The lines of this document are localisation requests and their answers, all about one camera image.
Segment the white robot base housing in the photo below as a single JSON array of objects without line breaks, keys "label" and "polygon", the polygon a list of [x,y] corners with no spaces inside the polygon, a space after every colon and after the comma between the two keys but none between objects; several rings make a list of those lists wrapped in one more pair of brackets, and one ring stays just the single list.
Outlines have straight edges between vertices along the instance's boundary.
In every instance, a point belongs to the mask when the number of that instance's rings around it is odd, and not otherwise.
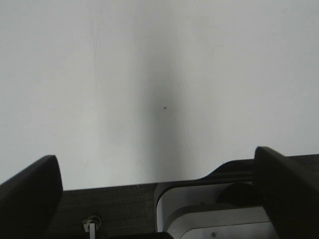
[{"label": "white robot base housing", "polygon": [[277,239],[250,182],[167,189],[155,207],[155,231],[174,239]]}]

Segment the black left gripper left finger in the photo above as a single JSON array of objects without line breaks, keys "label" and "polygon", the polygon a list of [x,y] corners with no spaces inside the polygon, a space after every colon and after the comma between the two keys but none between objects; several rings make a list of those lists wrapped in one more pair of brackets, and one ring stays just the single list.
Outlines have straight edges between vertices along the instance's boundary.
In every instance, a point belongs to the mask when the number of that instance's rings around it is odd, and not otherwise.
[{"label": "black left gripper left finger", "polygon": [[63,193],[58,160],[47,155],[0,186],[0,237],[41,239]]}]

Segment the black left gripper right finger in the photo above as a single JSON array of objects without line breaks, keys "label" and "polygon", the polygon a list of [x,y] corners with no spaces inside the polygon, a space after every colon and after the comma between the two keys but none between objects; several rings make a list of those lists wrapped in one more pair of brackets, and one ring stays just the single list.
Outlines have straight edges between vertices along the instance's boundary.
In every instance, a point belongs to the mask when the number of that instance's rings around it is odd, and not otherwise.
[{"label": "black left gripper right finger", "polygon": [[281,239],[319,237],[319,176],[277,151],[255,150],[252,184]]}]

